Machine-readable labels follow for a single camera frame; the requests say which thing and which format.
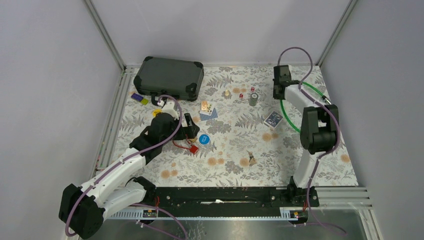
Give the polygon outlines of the dark green carrying case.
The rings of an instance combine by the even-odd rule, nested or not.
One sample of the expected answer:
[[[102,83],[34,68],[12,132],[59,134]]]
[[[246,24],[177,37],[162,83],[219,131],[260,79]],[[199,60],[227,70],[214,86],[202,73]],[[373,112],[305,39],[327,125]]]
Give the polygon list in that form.
[[[155,106],[161,95],[193,102],[198,98],[204,74],[204,65],[199,61],[147,56],[133,84],[137,92],[149,96]]]

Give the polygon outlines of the blue-backed playing card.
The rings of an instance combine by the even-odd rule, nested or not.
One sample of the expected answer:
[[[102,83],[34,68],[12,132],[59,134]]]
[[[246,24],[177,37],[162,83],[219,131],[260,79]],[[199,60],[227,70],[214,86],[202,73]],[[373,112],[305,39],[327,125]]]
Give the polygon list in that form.
[[[212,119],[218,118],[218,112],[217,112],[217,109],[214,108],[210,115],[209,114],[200,113],[199,116],[200,116],[200,120],[201,121],[212,120]]]

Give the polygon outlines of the blue card box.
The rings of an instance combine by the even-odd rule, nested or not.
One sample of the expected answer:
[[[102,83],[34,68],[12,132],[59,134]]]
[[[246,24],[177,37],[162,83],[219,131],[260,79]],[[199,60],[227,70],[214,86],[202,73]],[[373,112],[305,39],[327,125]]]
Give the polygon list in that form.
[[[274,130],[280,122],[283,120],[284,116],[276,111],[272,111],[268,117],[265,118],[263,124]]]

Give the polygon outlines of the yellow-green toy brick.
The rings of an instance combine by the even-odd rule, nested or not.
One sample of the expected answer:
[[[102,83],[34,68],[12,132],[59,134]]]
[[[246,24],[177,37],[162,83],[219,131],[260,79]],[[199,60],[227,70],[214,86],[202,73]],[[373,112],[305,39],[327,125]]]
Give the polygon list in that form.
[[[144,99],[142,99],[142,100],[140,101],[140,103],[141,103],[142,105],[147,105],[147,104],[149,103],[149,101],[148,101],[146,98],[144,98]]]

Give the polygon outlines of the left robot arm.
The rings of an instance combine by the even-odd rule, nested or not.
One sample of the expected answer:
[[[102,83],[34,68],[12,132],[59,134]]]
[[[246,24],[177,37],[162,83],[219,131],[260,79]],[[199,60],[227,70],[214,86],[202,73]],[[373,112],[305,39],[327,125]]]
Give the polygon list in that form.
[[[65,223],[65,235],[82,239],[93,236],[112,215],[126,207],[152,204],[155,192],[131,175],[162,153],[171,141],[197,137],[200,127],[185,113],[187,125],[170,113],[158,113],[124,154],[101,173],[79,186],[69,184],[62,192],[58,217]]]

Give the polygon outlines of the grey patterned cylinder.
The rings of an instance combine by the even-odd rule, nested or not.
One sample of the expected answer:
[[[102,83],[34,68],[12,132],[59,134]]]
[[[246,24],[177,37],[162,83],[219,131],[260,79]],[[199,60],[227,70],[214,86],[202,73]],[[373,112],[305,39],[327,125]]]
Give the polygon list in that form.
[[[257,105],[258,99],[259,99],[259,95],[253,92],[249,97],[249,105],[251,107],[255,107]]]

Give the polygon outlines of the nine of spades card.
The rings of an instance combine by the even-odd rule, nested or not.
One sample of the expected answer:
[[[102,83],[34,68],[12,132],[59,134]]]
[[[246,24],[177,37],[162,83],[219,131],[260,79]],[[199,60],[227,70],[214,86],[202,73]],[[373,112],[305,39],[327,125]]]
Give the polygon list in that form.
[[[215,109],[215,103],[211,101],[201,101],[200,114],[211,116]]]

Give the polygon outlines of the yellow big blind chip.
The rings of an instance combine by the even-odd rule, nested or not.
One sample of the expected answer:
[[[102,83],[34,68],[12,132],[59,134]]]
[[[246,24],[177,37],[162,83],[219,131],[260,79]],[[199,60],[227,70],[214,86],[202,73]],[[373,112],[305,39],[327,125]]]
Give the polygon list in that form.
[[[155,109],[153,112],[152,112],[152,115],[153,115],[153,117],[156,117],[158,114],[160,114],[160,113],[162,113],[162,110],[161,109]]]

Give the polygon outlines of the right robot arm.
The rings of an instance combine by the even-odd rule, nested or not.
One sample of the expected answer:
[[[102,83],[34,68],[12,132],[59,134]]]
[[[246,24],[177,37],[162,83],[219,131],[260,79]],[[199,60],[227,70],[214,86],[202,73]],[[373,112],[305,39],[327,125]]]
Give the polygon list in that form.
[[[311,197],[320,159],[340,142],[338,108],[306,83],[317,69],[212,67],[198,99],[184,102],[200,127],[188,184],[287,185],[293,206]]]

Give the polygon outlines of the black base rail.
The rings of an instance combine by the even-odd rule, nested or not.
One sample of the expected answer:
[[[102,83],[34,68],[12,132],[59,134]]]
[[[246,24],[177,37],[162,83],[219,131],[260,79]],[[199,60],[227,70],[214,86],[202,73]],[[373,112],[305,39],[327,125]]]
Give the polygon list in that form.
[[[266,218],[280,217],[280,208],[319,207],[318,193],[287,187],[159,187],[146,178],[132,177],[125,185],[140,184],[146,190],[141,204],[160,208],[159,217]]]

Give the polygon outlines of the blue small blind chip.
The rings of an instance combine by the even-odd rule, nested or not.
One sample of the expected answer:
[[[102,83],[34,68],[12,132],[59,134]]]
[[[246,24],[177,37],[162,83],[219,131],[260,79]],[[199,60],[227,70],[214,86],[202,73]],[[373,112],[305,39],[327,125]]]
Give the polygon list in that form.
[[[202,145],[207,145],[211,142],[211,138],[208,134],[202,134],[199,138],[199,143]]]

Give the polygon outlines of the blue toy brick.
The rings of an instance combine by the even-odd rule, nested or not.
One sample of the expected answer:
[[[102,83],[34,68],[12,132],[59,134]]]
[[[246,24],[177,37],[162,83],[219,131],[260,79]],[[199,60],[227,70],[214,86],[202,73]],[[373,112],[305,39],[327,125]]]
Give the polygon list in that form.
[[[130,97],[131,97],[131,99],[133,99],[133,100],[135,100],[137,102],[141,102],[144,99],[143,96],[141,96],[141,95],[139,95],[137,93],[133,93]]]

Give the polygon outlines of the red cable lock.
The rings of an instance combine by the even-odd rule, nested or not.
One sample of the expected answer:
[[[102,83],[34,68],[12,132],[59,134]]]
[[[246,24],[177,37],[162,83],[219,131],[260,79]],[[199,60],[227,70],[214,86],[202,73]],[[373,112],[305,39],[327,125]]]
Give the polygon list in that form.
[[[176,141],[173,140],[172,143],[177,148],[187,150],[188,152],[190,152],[193,155],[196,155],[199,152],[199,147],[196,146],[190,140],[187,140],[186,143],[178,143],[178,142],[176,142]]]

